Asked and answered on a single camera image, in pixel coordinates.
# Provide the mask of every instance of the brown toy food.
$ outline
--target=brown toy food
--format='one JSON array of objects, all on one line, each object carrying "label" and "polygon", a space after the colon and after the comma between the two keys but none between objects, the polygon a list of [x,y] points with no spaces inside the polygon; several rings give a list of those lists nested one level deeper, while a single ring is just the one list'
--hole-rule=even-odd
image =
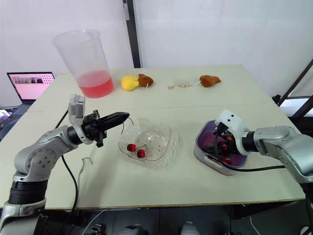
[{"label": "brown toy food", "polygon": [[153,84],[153,79],[141,73],[138,74],[138,82],[141,87],[147,87],[147,84],[149,87]]},{"label": "brown toy food", "polygon": [[211,87],[216,83],[221,82],[220,78],[217,76],[211,76],[211,75],[202,75],[200,77],[201,85],[204,87]]}]

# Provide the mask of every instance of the black pole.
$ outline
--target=black pole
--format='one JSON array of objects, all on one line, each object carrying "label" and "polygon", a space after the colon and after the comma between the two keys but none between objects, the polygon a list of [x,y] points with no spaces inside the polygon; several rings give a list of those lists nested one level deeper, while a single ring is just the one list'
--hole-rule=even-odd
[{"label": "black pole", "polygon": [[123,0],[123,3],[127,4],[127,8],[128,8],[129,19],[126,19],[126,25],[127,25],[127,30],[128,30],[129,42],[131,45],[134,68],[141,68],[135,14],[134,14],[134,3],[133,3],[133,0]]}]

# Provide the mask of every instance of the laptop screen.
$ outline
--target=laptop screen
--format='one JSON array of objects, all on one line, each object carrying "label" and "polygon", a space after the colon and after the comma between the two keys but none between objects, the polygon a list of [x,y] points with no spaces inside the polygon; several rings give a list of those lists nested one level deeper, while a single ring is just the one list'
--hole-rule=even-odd
[{"label": "laptop screen", "polygon": [[38,99],[54,80],[51,72],[8,72],[7,75],[22,102]]}]

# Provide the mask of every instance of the purple container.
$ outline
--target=purple container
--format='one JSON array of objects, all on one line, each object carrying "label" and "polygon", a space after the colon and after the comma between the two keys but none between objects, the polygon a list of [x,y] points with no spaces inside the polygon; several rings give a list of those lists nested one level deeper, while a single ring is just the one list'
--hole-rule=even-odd
[{"label": "purple container", "polygon": [[[215,136],[213,135],[213,133],[215,132],[215,128],[216,128],[215,121],[209,121],[206,123],[206,125],[202,128],[201,132],[198,134],[196,138],[194,154],[199,161],[217,170],[218,172],[224,175],[233,175],[235,172],[218,163],[218,159],[215,155],[208,154],[202,150],[202,148],[208,145],[214,146]],[[233,154],[231,156],[230,166],[235,168],[241,168],[246,164],[246,159],[247,156],[245,155]]]}]

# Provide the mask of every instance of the white table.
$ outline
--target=white table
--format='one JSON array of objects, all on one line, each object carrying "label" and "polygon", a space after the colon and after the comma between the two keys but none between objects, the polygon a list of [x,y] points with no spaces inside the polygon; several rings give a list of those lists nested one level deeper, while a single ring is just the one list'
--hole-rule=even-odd
[{"label": "white table", "polygon": [[[120,88],[118,81],[122,76],[138,73],[151,76],[156,83],[146,91],[138,88],[126,92]],[[203,74],[217,75],[222,83],[207,89],[202,86],[168,89],[175,81],[193,83]],[[121,126],[108,131],[102,148],[81,144],[65,155],[75,176],[82,158],[90,157],[94,161],[94,165],[86,162],[81,175],[79,208],[237,204],[304,198],[301,187],[285,169],[224,176],[193,154],[197,134],[206,121],[218,117],[223,109],[241,116],[251,130],[275,125],[294,127],[242,66],[113,70],[112,76],[116,82],[114,92],[100,99],[87,98],[85,115],[94,109],[101,116],[125,111],[133,120],[144,117],[165,122],[181,136],[181,150],[169,166],[147,169],[126,161],[119,152]],[[67,108],[71,93],[81,94],[69,74],[59,75],[0,142],[0,205],[8,199],[15,155],[54,128]],[[69,125],[67,118],[62,124]],[[245,168],[270,165],[280,162],[252,153]],[[61,160],[52,171],[46,197],[48,209],[72,206],[74,186]]]}]

